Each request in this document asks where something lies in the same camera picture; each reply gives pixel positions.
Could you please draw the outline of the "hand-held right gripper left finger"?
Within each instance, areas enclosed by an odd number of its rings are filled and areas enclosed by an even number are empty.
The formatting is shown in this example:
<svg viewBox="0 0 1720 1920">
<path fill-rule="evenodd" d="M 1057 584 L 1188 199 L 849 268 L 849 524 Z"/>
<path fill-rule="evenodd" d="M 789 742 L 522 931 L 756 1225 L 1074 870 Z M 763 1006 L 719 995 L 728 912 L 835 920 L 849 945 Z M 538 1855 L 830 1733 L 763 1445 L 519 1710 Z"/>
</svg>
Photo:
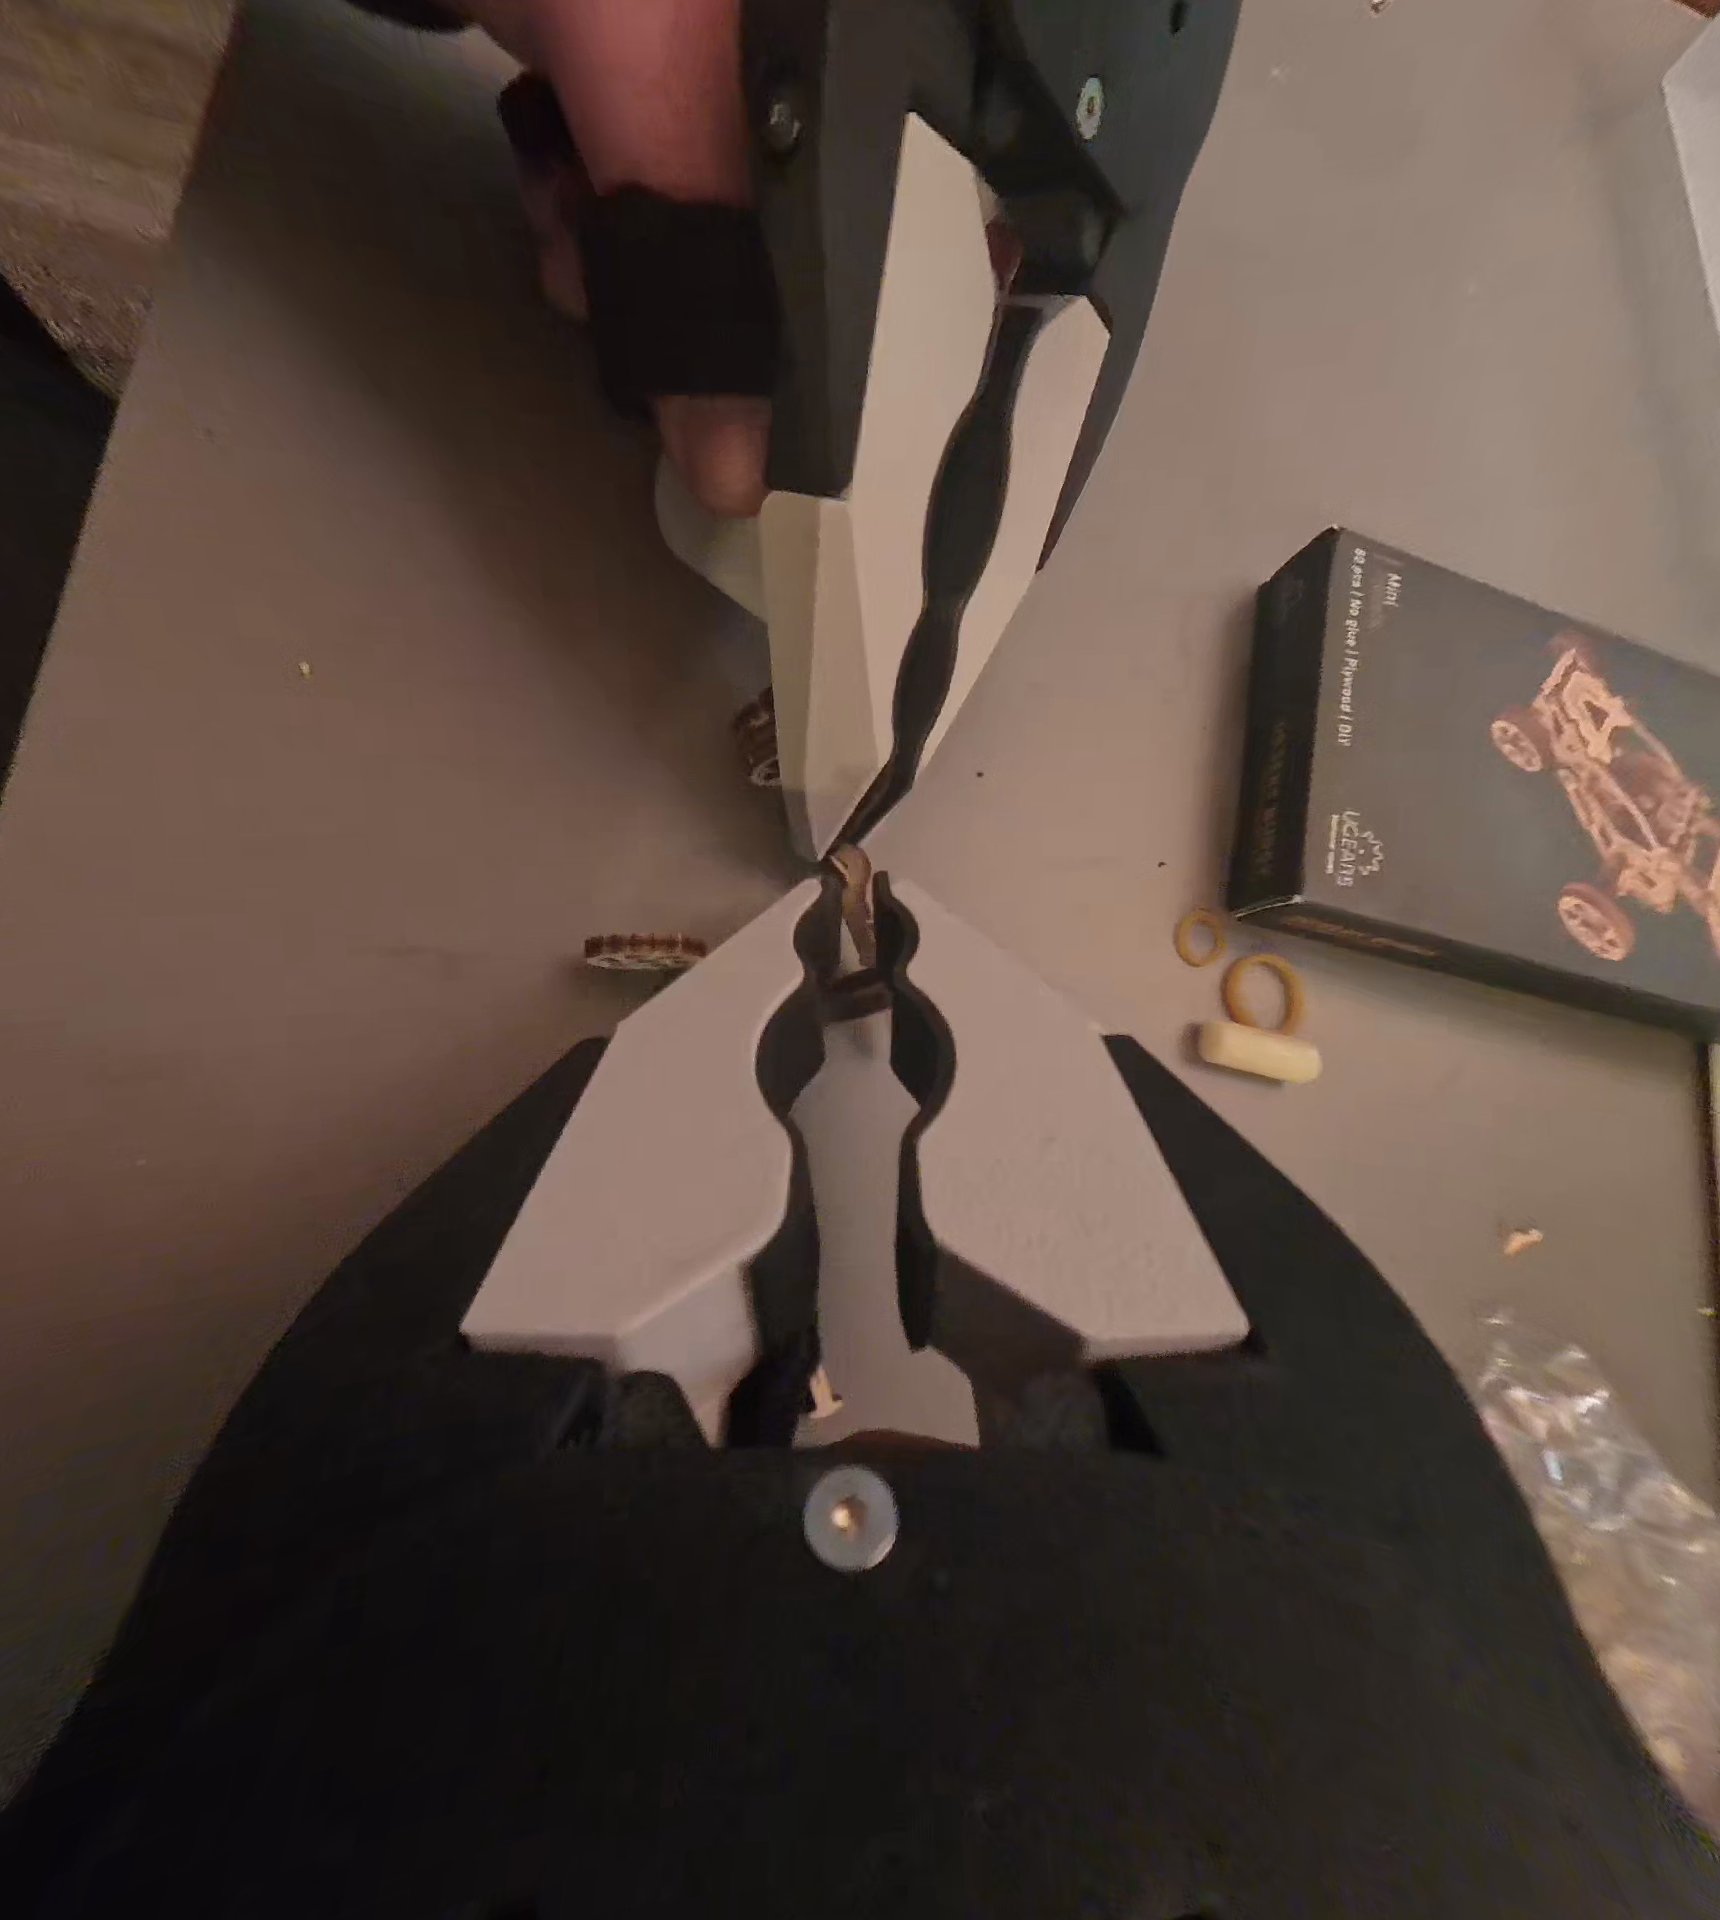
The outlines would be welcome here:
<svg viewBox="0 0 1720 1920">
<path fill-rule="evenodd" d="M 792 1148 L 756 1093 L 756 1043 L 808 989 L 789 890 L 690 974 L 633 1006 L 538 1168 L 461 1343 L 601 1374 L 748 1374 L 748 1265 L 789 1218 Z"/>
</svg>

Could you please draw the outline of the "person's left hand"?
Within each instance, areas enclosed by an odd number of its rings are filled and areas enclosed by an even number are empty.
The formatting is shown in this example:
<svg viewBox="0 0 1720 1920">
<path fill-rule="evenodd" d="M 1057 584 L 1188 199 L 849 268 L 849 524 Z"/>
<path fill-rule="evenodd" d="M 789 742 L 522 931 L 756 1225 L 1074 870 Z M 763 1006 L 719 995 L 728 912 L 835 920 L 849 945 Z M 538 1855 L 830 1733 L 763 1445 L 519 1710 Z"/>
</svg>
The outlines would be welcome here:
<svg viewBox="0 0 1720 1920">
<path fill-rule="evenodd" d="M 453 11 L 562 95 L 583 182 L 569 167 L 519 182 L 543 297 L 562 320 L 583 323 L 572 196 L 653 187 L 748 209 L 736 0 L 461 0 Z"/>
</svg>

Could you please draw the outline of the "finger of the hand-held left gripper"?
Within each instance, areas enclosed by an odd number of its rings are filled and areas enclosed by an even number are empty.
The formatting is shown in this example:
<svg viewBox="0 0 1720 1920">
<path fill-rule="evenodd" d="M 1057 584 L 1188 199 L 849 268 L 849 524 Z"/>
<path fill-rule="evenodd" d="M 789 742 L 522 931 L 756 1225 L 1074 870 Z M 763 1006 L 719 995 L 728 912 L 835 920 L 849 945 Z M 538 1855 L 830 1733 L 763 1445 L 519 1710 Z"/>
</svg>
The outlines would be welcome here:
<svg viewBox="0 0 1720 1920">
<path fill-rule="evenodd" d="M 907 800 L 996 664 L 1045 567 L 1106 351 L 1107 323 L 1090 297 L 1002 307 L 907 544 L 912 608 L 883 623 L 897 641 L 883 770 L 835 808 L 823 858 L 858 848 Z"/>
<path fill-rule="evenodd" d="M 772 243 L 756 564 L 798 858 L 897 808 L 1026 593 L 1002 552 L 1026 312 L 1002 297 L 978 157 L 907 111 L 892 177 L 856 187 L 823 252 Z"/>
</svg>

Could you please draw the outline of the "wooden wheel axle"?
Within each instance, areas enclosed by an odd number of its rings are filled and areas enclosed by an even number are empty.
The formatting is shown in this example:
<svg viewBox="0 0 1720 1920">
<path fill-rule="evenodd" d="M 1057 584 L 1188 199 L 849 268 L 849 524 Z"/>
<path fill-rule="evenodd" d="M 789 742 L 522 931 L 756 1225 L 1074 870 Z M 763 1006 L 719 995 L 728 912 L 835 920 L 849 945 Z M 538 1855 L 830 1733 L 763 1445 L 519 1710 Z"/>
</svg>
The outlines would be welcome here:
<svg viewBox="0 0 1720 1920">
<path fill-rule="evenodd" d="M 892 1014 L 892 983 L 877 972 L 877 920 L 872 920 L 872 858 L 841 839 L 823 858 L 841 886 L 841 959 L 823 974 L 823 1023 L 856 1023 Z"/>
</svg>

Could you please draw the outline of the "large rubber band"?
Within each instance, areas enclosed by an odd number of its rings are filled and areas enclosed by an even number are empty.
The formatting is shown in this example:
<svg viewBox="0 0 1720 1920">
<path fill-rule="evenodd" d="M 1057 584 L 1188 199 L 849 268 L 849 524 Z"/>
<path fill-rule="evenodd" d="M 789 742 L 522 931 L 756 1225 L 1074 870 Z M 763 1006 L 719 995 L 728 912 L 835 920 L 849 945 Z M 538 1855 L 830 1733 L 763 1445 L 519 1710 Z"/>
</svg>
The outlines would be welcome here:
<svg viewBox="0 0 1720 1920">
<path fill-rule="evenodd" d="M 1261 1034 L 1302 1034 L 1308 1029 L 1308 983 L 1279 953 L 1244 953 L 1220 974 L 1220 1006 L 1235 1023 Z"/>
</svg>

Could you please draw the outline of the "black model box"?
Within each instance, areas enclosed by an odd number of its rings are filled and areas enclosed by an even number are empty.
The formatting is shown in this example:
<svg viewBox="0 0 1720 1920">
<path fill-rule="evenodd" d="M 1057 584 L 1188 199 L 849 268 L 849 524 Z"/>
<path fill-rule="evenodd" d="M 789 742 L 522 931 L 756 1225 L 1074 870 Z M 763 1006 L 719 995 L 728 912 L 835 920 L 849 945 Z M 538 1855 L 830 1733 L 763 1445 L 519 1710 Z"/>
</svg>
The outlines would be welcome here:
<svg viewBox="0 0 1720 1920">
<path fill-rule="evenodd" d="M 1329 524 L 1259 584 L 1224 908 L 1720 1043 L 1720 677 Z"/>
</svg>

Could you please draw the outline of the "clear plastic bag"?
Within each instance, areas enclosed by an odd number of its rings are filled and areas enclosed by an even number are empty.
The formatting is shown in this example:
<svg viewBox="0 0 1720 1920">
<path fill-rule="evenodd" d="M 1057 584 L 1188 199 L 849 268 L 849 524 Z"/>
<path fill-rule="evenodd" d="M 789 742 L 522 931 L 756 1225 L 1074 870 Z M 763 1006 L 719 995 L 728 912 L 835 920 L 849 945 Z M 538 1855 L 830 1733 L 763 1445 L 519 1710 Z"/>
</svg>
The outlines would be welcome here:
<svg viewBox="0 0 1720 1920">
<path fill-rule="evenodd" d="M 1671 1476 L 1583 1349 L 1489 1308 L 1461 1385 L 1638 1743 L 1691 1811 L 1711 1811 L 1720 1513 Z"/>
</svg>

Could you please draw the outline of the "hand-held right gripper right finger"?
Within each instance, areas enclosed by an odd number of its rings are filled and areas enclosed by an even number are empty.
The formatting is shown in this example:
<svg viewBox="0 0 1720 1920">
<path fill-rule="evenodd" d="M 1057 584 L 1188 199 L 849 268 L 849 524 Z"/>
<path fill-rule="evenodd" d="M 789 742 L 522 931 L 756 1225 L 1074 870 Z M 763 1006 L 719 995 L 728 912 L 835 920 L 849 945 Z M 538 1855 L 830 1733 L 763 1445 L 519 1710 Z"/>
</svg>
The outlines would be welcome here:
<svg viewBox="0 0 1720 1920">
<path fill-rule="evenodd" d="M 1107 1034 L 920 886 L 872 881 L 897 1308 L 944 1359 L 1170 1359 L 1248 1336 Z"/>
</svg>

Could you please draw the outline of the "white wax cylinder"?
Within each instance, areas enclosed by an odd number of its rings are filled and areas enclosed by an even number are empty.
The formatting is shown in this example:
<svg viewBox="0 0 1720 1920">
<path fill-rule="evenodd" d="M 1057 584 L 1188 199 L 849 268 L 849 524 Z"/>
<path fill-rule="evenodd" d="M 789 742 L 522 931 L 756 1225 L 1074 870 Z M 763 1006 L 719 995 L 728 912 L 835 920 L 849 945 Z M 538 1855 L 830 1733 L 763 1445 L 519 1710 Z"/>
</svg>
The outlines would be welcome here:
<svg viewBox="0 0 1720 1920">
<path fill-rule="evenodd" d="M 1270 1078 L 1270 1085 L 1312 1085 L 1322 1075 L 1319 1043 L 1270 1029 L 1270 1023 L 1235 1023 L 1207 1020 L 1195 1023 L 1199 1070 Z"/>
</svg>

